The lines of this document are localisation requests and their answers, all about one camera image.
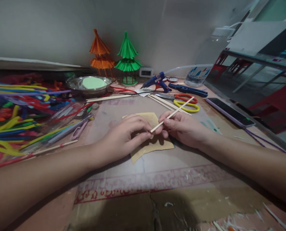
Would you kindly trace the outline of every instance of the glass tabletop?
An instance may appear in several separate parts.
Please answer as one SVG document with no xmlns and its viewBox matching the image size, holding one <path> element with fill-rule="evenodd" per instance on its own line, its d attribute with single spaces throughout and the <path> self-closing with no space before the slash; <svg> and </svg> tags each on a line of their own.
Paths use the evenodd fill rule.
<svg viewBox="0 0 286 231">
<path fill-rule="evenodd" d="M 226 51 L 235 53 L 237 55 L 245 56 L 248 58 L 254 58 L 254 59 L 265 61 L 271 64 L 286 67 L 286 59 L 279 57 L 279 56 L 270 56 L 270 55 L 253 52 L 253 51 L 239 50 L 239 49 L 229 49 Z"/>
</svg>

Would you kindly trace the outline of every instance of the water bottle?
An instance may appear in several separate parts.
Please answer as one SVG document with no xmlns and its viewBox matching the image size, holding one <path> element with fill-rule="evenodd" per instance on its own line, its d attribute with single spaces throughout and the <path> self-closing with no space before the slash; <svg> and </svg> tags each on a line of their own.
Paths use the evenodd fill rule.
<svg viewBox="0 0 286 231">
<path fill-rule="evenodd" d="M 231 28 L 216 28 L 213 34 L 208 38 L 197 56 L 196 64 L 209 64 L 205 67 L 192 68 L 185 79 L 185 84 L 190 87 L 200 87 L 203 85 L 205 79 L 210 73 L 213 64 L 217 61 L 223 49 L 228 45 L 229 37 L 233 34 L 235 29 Z"/>
</svg>

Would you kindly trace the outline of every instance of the scissors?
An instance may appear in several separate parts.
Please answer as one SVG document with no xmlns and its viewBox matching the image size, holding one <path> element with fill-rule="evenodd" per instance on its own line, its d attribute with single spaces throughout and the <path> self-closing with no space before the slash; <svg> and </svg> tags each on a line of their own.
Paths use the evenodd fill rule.
<svg viewBox="0 0 286 231">
<path fill-rule="evenodd" d="M 188 94 L 167 95 L 167 94 L 161 94 L 161 93 L 153 93 L 153 95 L 159 96 L 159 97 L 164 98 L 164 99 L 172 100 L 173 103 L 177 107 L 181 107 L 184 104 L 184 102 L 188 101 L 187 98 L 192 98 L 192 96 L 188 95 Z M 196 105 L 197 102 L 198 102 L 197 99 L 194 98 L 189 103 L 187 103 L 187 106 L 193 107 L 193 108 L 195 108 L 195 110 L 190 110 L 190 109 L 187 109 L 187 108 L 184 108 L 184 107 L 182 108 L 182 110 L 184 110 L 184 111 L 186 111 L 188 113 L 198 112 L 200 110 L 200 107 Z"/>
</svg>

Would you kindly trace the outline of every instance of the green paper tree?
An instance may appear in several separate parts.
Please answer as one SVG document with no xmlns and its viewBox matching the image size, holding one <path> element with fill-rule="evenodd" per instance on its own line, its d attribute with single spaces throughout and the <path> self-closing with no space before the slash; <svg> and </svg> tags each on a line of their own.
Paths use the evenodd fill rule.
<svg viewBox="0 0 286 231">
<path fill-rule="evenodd" d="M 126 72 L 126 76 L 123 77 L 122 83 L 125 85 L 136 84 L 137 80 L 135 79 L 135 71 L 143 65 L 140 64 L 139 60 L 134 59 L 138 53 L 130 42 L 127 31 L 125 31 L 125 38 L 117 55 L 121 56 L 122 59 L 119 60 L 115 68 Z"/>
</svg>

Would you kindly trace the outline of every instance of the bamboo skewer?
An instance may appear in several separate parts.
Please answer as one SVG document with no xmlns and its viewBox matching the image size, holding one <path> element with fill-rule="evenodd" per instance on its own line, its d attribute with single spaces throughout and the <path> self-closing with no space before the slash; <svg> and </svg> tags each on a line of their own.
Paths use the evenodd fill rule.
<svg viewBox="0 0 286 231">
<path fill-rule="evenodd" d="M 175 115 L 178 111 L 180 111 L 184 106 L 187 105 L 187 103 L 189 103 L 191 100 L 194 99 L 194 96 L 189 99 L 187 102 L 185 102 L 180 108 L 178 108 L 176 111 L 174 111 L 172 114 L 170 114 L 168 117 L 166 117 L 167 119 L 171 118 L 173 115 Z M 152 130 L 150 130 L 150 133 L 153 133 L 158 127 L 160 127 L 163 124 L 163 121 L 158 124 L 157 126 L 155 126 Z"/>
<path fill-rule="evenodd" d="M 167 105 L 161 103 L 160 101 L 158 101 L 157 99 L 151 97 L 150 95 L 148 95 L 148 97 L 151 98 L 152 100 L 156 101 L 157 103 L 161 104 L 162 106 L 168 108 L 169 110 L 173 110 L 171 107 L 169 107 L 169 106 L 167 106 Z"/>
<path fill-rule="evenodd" d="M 90 103 L 90 102 L 103 101 L 103 100 L 116 99 L 116 98 L 125 98 L 125 97 L 131 97 L 131 95 L 109 96 L 109 97 L 104 97 L 104 98 L 87 99 L 86 102 Z"/>
<path fill-rule="evenodd" d="M 177 110 L 177 109 L 179 108 L 179 107 L 175 106 L 174 104 L 171 104 L 171 103 L 165 101 L 164 99 L 161 99 L 160 97 L 158 97 L 158 96 L 156 96 L 156 95 L 150 94 L 150 96 L 153 97 L 153 98 L 155 98 L 155 99 L 157 99 L 157 100 L 159 100 L 159 101 L 161 101 L 161 102 L 163 102 L 163 103 L 165 103 L 166 105 L 172 107 L 174 110 Z M 188 113 L 188 112 L 186 112 L 186 111 L 184 111 L 184 110 L 182 110 L 182 112 L 184 112 L 184 113 L 186 113 L 186 114 L 188 114 L 188 115 L 191 115 L 190 113 Z"/>
</svg>

